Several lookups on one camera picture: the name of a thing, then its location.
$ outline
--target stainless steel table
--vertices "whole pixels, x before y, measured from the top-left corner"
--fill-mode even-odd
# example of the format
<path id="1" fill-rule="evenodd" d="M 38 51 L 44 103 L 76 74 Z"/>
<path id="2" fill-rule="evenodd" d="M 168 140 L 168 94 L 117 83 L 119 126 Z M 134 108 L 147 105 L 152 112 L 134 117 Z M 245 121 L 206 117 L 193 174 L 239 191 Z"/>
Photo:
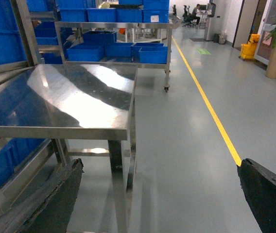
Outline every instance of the stainless steel table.
<path id="1" fill-rule="evenodd" d="M 117 225 L 128 232 L 136 167 L 135 65 L 38 65 L 0 85 L 0 137 L 52 139 L 57 160 L 70 155 L 63 139 L 108 140 Z M 130 166 L 123 178 L 124 141 Z"/>

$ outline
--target gray epoxy floor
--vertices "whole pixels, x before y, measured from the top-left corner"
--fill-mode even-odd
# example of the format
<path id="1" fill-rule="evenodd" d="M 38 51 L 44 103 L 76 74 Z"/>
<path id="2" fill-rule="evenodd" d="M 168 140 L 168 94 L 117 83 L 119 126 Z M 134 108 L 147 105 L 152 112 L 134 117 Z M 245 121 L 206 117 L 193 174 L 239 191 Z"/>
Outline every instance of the gray epoxy floor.
<path id="1" fill-rule="evenodd" d="M 276 173 L 276 80 L 228 45 L 173 36 L 242 159 Z M 197 48 L 211 55 L 200 55 Z M 140 69 L 136 88 L 137 173 L 130 233 L 260 233 L 237 167 L 175 45 L 171 87 L 164 71 Z M 84 147 L 70 141 L 71 147 Z M 70 231 L 115 233 L 109 159 L 83 158 Z"/>

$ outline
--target table leg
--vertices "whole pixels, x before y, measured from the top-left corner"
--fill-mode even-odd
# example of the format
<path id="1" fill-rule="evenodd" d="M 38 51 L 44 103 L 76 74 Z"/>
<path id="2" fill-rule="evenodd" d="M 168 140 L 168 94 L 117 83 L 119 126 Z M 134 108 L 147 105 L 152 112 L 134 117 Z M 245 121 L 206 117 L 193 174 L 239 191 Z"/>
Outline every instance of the table leg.
<path id="1" fill-rule="evenodd" d="M 61 163 L 62 166 L 66 166 L 70 163 L 70 156 L 65 149 L 66 142 L 64 139 L 52 139 L 52 144 L 55 150 L 57 162 Z"/>
<path id="2" fill-rule="evenodd" d="M 136 117 L 136 113 L 135 113 L 135 100 L 134 100 L 132 115 L 130 120 L 130 162 L 129 162 L 127 184 L 126 184 L 128 222 L 130 222 L 130 216 L 131 216 L 134 176 L 136 172 L 136 119 L 135 117 Z"/>
<path id="3" fill-rule="evenodd" d="M 125 182 L 122 163 L 121 141 L 108 141 L 112 171 L 113 197 L 119 233 L 128 233 Z"/>

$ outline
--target metal frame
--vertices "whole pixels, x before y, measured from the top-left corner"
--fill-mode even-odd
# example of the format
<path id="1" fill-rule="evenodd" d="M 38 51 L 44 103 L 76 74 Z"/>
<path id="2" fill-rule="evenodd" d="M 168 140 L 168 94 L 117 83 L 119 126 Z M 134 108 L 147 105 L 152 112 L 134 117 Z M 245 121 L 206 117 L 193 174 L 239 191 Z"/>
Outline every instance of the metal frame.
<path id="1" fill-rule="evenodd" d="M 40 149 L 35 151 L 34 155 L 30 155 L 32 159 L 27 162 L 27 164 L 21 165 L 21 170 L 14 175 L 13 178 L 4 185 L 4 187 L 0 188 L 0 215 L 5 213 L 10 206 L 13 205 L 21 192 L 27 187 L 53 153 L 55 153 L 58 165 L 55 167 L 52 175 L 54 175 L 62 166 L 68 164 L 71 156 L 109 156 L 117 226 L 120 233 L 128 233 L 134 174 L 136 171 L 136 121 L 134 99 L 135 83 L 137 79 L 137 66 L 129 66 L 135 68 L 135 72 L 131 74 L 131 80 L 134 81 L 134 83 L 130 85 L 130 96 L 127 100 L 130 102 L 129 108 L 126 112 L 127 123 L 122 127 L 114 127 L 111 129 L 102 128 L 102 130 L 101 128 L 98 130 L 90 128 L 87 131 L 83 129 L 83 132 L 80 132 L 80 135 L 77 135 L 78 131 L 71 127 L 53 127 L 50 134 L 43 133 L 49 131 L 46 130 L 46 127 L 44 127 L 44 129 L 42 127 L 13 127 L 13 131 L 12 127 L 10 127 L 10 130 L 5 130 L 7 129 L 5 126 L 1 127 L 0 150 L 11 140 L 11 137 L 53 138 L 57 136 L 58 138 L 43 142 Z M 104 150 L 103 154 L 95 154 L 94 150 L 68 151 L 64 138 L 107 140 L 109 150 Z M 125 149 L 127 148 L 125 147 L 125 144 L 128 143 L 128 139 L 130 143 L 130 152 Z M 123 169 L 125 157 L 130 157 L 128 171 L 124 171 Z"/>
<path id="2" fill-rule="evenodd" d="M 0 138 L 0 150 L 11 138 Z M 35 175 L 40 171 L 46 161 L 53 154 L 50 140 L 45 140 L 34 152 L 29 155 L 30 160 L 25 166 L 5 184 L 0 187 L 0 216 L 14 204 L 21 192 L 30 184 Z"/>
<path id="3" fill-rule="evenodd" d="M 172 21 L 170 19 L 169 23 L 87 23 L 87 22 L 55 22 L 59 50 L 61 54 L 61 58 L 63 64 L 65 63 L 80 63 L 80 64 L 103 64 L 103 63 L 110 63 L 110 64 L 136 64 L 139 68 L 153 68 L 153 69 L 164 69 L 166 76 L 165 76 L 165 84 L 164 89 L 166 92 L 169 90 L 169 74 L 170 74 L 170 62 L 171 62 L 171 51 L 172 51 L 172 34 L 173 29 L 178 28 L 182 23 L 182 20 L 177 17 L 176 21 Z M 73 62 L 73 61 L 66 61 L 64 50 L 61 43 L 61 28 L 81 28 L 81 29 L 91 29 L 91 28 L 127 28 L 127 29 L 167 29 L 167 47 L 168 47 L 168 54 L 167 54 L 167 62 L 166 64 L 143 64 L 143 63 L 117 63 L 117 62 L 110 62 L 106 58 L 103 58 L 100 62 Z"/>

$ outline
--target shelf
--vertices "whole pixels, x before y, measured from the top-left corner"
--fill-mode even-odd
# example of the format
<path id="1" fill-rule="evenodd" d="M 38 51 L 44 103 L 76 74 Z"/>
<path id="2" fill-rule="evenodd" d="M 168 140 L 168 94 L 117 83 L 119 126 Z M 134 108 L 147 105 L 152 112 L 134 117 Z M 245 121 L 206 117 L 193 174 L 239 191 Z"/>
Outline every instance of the shelf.
<path id="1" fill-rule="evenodd" d="M 42 12 L 30 12 L 30 19 L 32 20 L 50 20 L 50 21 L 55 21 L 57 19 L 57 13 L 54 11 L 42 11 Z"/>
<path id="2" fill-rule="evenodd" d="M 149 63 L 140 63 L 138 61 L 131 62 L 131 58 L 126 58 L 126 57 L 104 57 L 99 62 L 66 61 L 66 64 L 136 65 L 138 66 L 138 68 L 145 68 L 145 69 L 165 69 L 166 68 L 166 64 L 149 64 Z"/>
<path id="3" fill-rule="evenodd" d="M 60 51 L 59 45 L 38 45 L 40 52 Z"/>
<path id="4" fill-rule="evenodd" d="M 17 70 L 17 69 L 23 69 L 26 67 L 28 67 L 27 61 L 8 63 L 8 64 L 0 65 L 0 73 Z"/>
<path id="5" fill-rule="evenodd" d="M 99 23 L 99 22 L 56 22 L 56 27 L 64 28 L 139 28 L 139 29 L 176 29 L 182 23 L 180 18 L 169 23 Z"/>

